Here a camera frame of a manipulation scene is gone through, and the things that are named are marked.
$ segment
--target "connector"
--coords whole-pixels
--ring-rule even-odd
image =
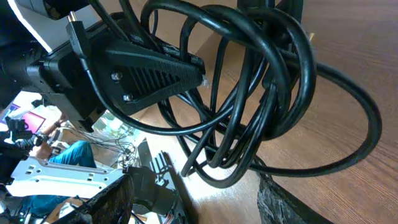
[[[79,58],[88,59],[91,56],[91,44],[87,38],[83,22],[76,20],[74,12],[70,12],[68,20],[67,32],[73,51]]]

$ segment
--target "screw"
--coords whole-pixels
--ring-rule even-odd
[[[123,77],[122,73],[120,73],[120,72],[114,72],[111,74],[111,78],[113,81],[119,81],[122,79],[122,77]]]
[[[132,101],[132,95],[131,94],[123,95],[123,100],[126,102]]]

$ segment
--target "coiled cable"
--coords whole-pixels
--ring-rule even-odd
[[[201,123],[186,128],[178,125],[169,100],[161,101],[158,106],[171,128],[153,127],[131,119],[115,107],[106,96],[102,86],[99,85],[98,77],[93,72],[94,68],[88,70],[91,84],[99,99],[121,121],[148,133],[177,137],[188,157],[181,171],[183,176],[196,172],[205,182],[218,188],[235,184],[248,169],[270,175],[313,177],[352,166],[364,159],[376,147],[382,131],[381,115],[377,105],[366,91],[346,75],[315,61],[310,42],[300,23],[295,19],[299,14],[297,10],[293,10],[293,16],[273,7],[250,9],[242,13],[219,5],[197,7],[183,1],[148,0],[141,12],[141,24],[138,25],[134,11],[130,4],[126,3],[128,1],[120,0],[120,2],[126,18],[130,20],[130,25],[141,36],[144,43],[147,43],[146,47],[159,52],[159,48],[154,46],[155,41],[149,31],[150,15],[163,9],[188,16],[180,34],[180,59],[182,61],[187,61],[189,36],[197,22],[223,36],[216,58],[210,106],[207,107],[203,103],[197,89],[178,95],[180,99],[197,110],[201,119]],[[269,35],[270,27],[278,27],[283,31],[284,37],[294,46],[292,50],[286,50]],[[239,81],[217,111],[218,85],[224,52],[229,41],[245,46],[246,51]],[[346,90],[363,107],[368,117],[366,139],[351,155],[325,166],[311,169],[281,169],[265,166],[265,163],[256,156],[261,142],[285,134],[298,123],[310,106],[317,74]],[[260,104],[248,125],[242,125],[241,118],[246,100],[262,79],[264,94]],[[296,82],[299,82],[298,93],[290,107],[291,91]],[[202,137],[194,135],[200,131],[203,132]],[[219,146],[216,143],[215,131],[224,134]],[[185,138],[196,143],[192,151]],[[234,139],[238,141],[234,147],[231,147]],[[197,157],[202,150],[206,152],[206,161],[198,164]],[[232,174],[223,180],[214,179],[203,170],[206,165],[227,169],[235,164],[236,168]]]

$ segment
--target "blue jeans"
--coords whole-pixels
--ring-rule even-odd
[[[96,168],[93,150],[89,142],[77,141],[61,154],[49,159],[49,162],[57,164],[77,165]],[[39,217],[48,215],[55,207],[70,197],[56,195],[31,196],[27,206],[30,211]]]

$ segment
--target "wooden surface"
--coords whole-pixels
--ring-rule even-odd
[[[236,1],[194,1],[195,4]],[[135,4],[139,12],[141,2]],[[334,223],[398,223],[398,2],[396,0],[305,1],[303,26],[314,32],[317,59],[339,68],[374,97],[383,118],[383,134],[374,152],[358,165],[337,174],[314,178],[274,177],[289,192]],[[183,16],[160,11],[158,36],[177,44]],[[190,52],[206,63],[211,80],[219,36],[209,30],[198,36],[195,28]],[[219,102],[238,80],[244,49],[230,44],[224,60]],[[206,102],[210,88],[201,87]],[[248,100],[243,122],[258,106],[262,90]],[[182,126],[198,122],[197,113],[176,98],[171,99]],[[167,126],[156,106],[143,122]],[[257,153],[267,165],[308,168],[331,163],[353,152],[366,135],[367,120],[357,102],[326,80],[317,80],[311,107],[286,135],[261,145]],[[152,154],[170,153],[177,170],[186,161],[175,137],[148,135]],[[225,170],[214,170],[215,177]],[[259,223],[256,199],[259,179],[249,171],[236,185],[214,189],[196,175],[184,182],[199,213],[200,223]]]

